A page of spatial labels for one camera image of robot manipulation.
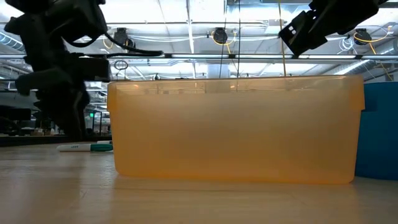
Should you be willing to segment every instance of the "marker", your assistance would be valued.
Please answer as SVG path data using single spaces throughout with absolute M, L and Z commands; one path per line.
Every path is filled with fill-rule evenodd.
M 112 141 L 98 141 L 97 144 L 112 144 Z
M 113 150 L 111 144 L 72 144 L 58 146 L 60 152 L 108 152 Z

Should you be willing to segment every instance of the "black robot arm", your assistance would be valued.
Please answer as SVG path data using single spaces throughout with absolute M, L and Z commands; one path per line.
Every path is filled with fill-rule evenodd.
M 388 0 L 313 0 L 309 11 L 302 11 L 279 32 L 295 55 L 328 42 L 327 35 L 345 34 L 379 11 Z
M 25 46 L 25 62 L 34 72 L 21 75 L 16 88 L 22 95 L 36 89 L 39 100 L 35 105 L 52 118 L 73 139 L 85 138 L 83 111 L 90 102 L 85 81 L 109 82 L 109 62 L 106 55 L 86 58 L 70 53 L 64 41 L 75 47 L 86 47 L 99 36 L 107 35 L 108 28 L 99 7 L 105 0 L 6 0 L 24 12 L 11 18 L 5 31 L 21 37 Z M 75 41 L 88 36 L 87 43 Z M 111 41 L 135 52 L 133 56 L 159 56 L 162 51 L 139 50 Z

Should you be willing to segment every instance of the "wooden table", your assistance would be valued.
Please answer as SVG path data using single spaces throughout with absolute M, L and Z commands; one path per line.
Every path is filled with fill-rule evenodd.
M 0 148 L 0 223 L 398 223 L 398 182 L 294 185 L 118 176 L 113 153 Z

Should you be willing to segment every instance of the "orange plastic bin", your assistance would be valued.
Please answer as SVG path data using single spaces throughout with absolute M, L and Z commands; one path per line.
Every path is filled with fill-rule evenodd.
M 109 84 L 116 170 L 132 177 L 347 184 L 361 76 Z

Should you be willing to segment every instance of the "blue container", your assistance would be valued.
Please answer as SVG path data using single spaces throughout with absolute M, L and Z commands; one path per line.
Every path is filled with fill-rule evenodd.
M 398 82 L 365 84 L 355 174 L 398 180 Z

